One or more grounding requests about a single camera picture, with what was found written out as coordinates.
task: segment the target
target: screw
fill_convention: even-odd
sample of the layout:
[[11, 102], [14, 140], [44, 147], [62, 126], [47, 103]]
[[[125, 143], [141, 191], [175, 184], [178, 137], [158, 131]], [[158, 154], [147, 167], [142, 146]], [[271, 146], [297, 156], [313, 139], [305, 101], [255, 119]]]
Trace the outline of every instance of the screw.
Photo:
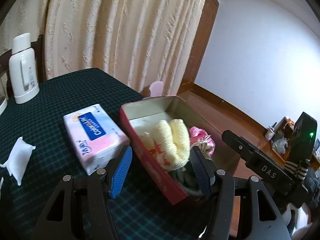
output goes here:
[[259, 178], [258, 178], [257, 176], [252, 176], [252, 177], [251, 177], [251, 180], [252, 180], [253, 182], [258, 182], [258, 181], [259, 181]]
[[63, 181], [69, 181], [71, 180], [71, 176], [70, 175], [66, 175], [63, 177]]
[[223, 176], [226, 174], [226, 172], [224, 170], [217, 170], [217, 174], [220, 175], [220, 176]]
[[98, 170], [97, 170], [97, 173], [98, 173], [99, 175], [102, 175], [102, 174], [105, 174], [105, 173], [106, 173], [106, 170], [105, 170], [104, 168], [101, 168], [101, 169], [98, 169]]

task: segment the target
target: blue gripper pad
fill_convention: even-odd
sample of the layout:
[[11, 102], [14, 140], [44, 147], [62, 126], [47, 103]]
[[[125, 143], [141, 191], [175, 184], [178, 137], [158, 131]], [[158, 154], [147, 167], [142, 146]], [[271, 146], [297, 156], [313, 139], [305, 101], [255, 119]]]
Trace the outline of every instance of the blue gripper pad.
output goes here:
[[190, 149], [190, 156], [189, 160], [191, 162], [192, 168], [195, 172], [199, 187], [201, 189], [201, 192], [206, 195], [207, 198], [209, 198], [212, 194], [210, 189], [210, 177], [208, 173], [205, 170], [205, 167], [203, 163], [201, 162], [200, 157], [198, 156], [196, 150], [200, 151], [200, 149], [195, 146]]
[[132, 149], [129, 146], [125, 151], [116, 171], [112, 177], [111, 190], [109, 195], [111, 198], [115, 198], [121, 191], [125, 177], [127, 176], [130, 164], [132, 160]]

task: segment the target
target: plaid tablecloth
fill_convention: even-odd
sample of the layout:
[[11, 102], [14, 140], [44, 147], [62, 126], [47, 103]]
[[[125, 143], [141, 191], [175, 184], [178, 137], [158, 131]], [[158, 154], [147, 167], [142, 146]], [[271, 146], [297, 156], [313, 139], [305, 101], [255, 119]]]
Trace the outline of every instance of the plaid tablecloth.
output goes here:
[[[61, 178], [85, 176], [69, 141], [63, 116], [100, 104], [119, 123], [122, 104], [142, 95], [99, 69], [66, 74], [40, 84], [32, 100], [18, 105], [14, 99], [0, 116], [0, 163], [4, 163], [18, 137], [35, 145], [22, 185], [6, 169], [0, 214], [21, 239], [30, 239], [36, 221]], [[172, 207], [134, 156], [121, 193], [108, 200], [121, 239], [197, 239], [210, 207], [178, 211]], [[92, 239], [89, 216], [84, 216], [87, 239]]]

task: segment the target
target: yellow sponge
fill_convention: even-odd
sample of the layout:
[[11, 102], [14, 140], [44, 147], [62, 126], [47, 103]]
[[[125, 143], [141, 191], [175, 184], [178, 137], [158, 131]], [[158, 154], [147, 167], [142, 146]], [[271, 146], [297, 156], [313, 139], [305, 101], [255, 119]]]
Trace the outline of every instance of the yellow sponge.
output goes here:
[[183, 120], [159, 121], [142, 141], [161, 167], [173, 171], [186, 165], [190, 154], [188, 129]]

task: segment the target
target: white paper packet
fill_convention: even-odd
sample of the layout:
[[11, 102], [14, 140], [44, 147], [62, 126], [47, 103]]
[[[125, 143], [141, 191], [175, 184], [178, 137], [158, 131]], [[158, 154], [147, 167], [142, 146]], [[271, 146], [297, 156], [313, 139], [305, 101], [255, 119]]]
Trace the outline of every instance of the white paper packet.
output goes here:
[[35, 146], [23, 141], [22, 137], [19, 137], [9, 154], [8, 160], [4, 164], [0, 163], [1, 168], [7, 168], [9, 175], [14, 176], [18, 186], [21, 185], [22, 177], [35, 148]]
[[1, 189], [2, 189], [2, 184], [3, 184], [3, 177], [1, 178], [1, 181], [0, 181], [0, 199], [1, 199]]

